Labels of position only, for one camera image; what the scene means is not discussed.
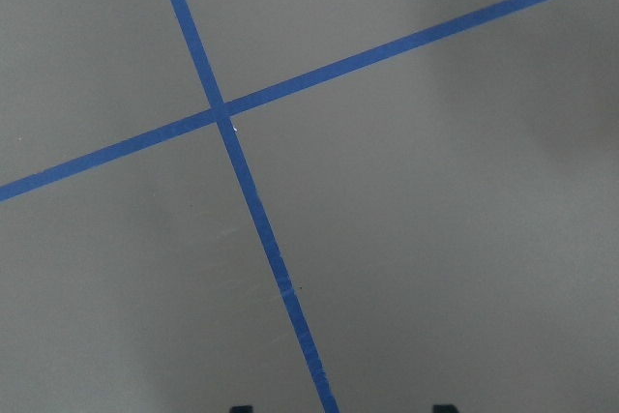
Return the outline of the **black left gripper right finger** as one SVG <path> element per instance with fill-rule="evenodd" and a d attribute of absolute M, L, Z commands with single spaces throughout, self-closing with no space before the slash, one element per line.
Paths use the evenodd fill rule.
<path fill-rule="evenodd" d="M 431 413 L 459 413 L 458 408 L 451 403 L 434 404 Z"/>

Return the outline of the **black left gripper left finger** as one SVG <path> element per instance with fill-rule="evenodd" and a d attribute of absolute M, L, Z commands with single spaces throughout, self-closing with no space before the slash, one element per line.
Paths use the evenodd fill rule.
<path fill-rule="evenodd" d="M 233 405 L 228 410 L 229 413 L 253 413 L 252 405 Z"/>

